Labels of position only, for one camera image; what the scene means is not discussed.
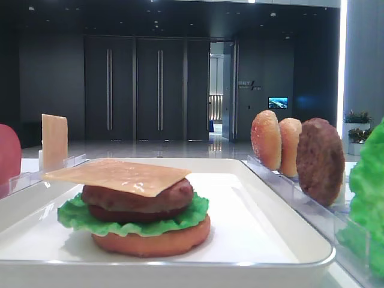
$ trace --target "white plate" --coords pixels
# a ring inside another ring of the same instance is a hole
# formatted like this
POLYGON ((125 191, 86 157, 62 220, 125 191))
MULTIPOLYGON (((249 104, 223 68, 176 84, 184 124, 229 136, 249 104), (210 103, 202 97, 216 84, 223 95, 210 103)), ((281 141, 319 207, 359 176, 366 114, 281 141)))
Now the white plate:
POLYGON ((20 210, 8 210, 12 221, 0 227, 0 279, 5 287, 50 287, 48 279, 55 287, 128 281, 130 287, 234 287, 240 281, 242 287, 315 287, 334 260, 334 247, 240 161, 127 161, 190 169, 192 185, 210 200, 208 240, 177 257, 106 253, 88 232, 73 232, 56 220, 57 207, 82 186, 40 183, 0 201, 0 209, 23 203, 20 210))

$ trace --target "dark door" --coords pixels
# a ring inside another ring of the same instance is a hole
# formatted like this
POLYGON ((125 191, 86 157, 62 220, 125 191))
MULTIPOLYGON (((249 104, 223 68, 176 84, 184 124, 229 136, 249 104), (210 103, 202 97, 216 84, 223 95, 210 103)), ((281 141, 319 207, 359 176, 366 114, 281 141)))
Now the dark door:
POLYGON ((86 138, 132 139, 132 40, 87 37, 85 71, 86 138))
POLYGON ((182 140, 181 40, 137 42, 137 138, 182 140))
POLYGON ((188 140, 208 140, 210 41, 188 42, 188 140))

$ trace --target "shiny floor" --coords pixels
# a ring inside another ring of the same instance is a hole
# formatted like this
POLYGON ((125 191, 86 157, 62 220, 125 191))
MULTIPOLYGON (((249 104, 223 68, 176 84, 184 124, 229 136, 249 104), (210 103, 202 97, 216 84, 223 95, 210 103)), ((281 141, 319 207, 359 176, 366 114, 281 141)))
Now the shiny floor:
MULTIPOLYGON (((103 157, 170 157, 170 158, 232 158, 246 160, 254 155, 250 142, 231 143, 221 136, 221 126, 209 141, 91 141, 70 142, 69 156, 86 154, 89 159, 103 157)), ((38 158, 40 146, 23 149, 23 158, 38 158)), ((358 161, 359 156, 346 155, 346 161, 358 161)))

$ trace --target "bottom bun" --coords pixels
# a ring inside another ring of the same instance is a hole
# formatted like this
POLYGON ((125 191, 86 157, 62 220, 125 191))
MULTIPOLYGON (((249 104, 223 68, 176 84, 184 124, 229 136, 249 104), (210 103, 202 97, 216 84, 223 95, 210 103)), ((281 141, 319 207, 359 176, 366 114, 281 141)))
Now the bottom bun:
POLYGON ((106 236, 92 234, 95 243, 102 249, 138 257, 166 257, 184 254, 203 243, 211 229, 208 214, 198 225, 183 230, 168 231, 159 236, 141 237, 128 234, 121 237, 114 233, 106 236))

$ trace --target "ceiling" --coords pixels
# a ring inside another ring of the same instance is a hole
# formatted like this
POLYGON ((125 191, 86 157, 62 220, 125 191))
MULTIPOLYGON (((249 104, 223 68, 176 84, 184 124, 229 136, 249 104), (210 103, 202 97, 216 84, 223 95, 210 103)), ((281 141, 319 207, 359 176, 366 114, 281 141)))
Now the ceiling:
POLYGON ((339 13, 337 8, 235 2, 0 0, 2 27, 98 35, 294 37, 325 25, 339 13))

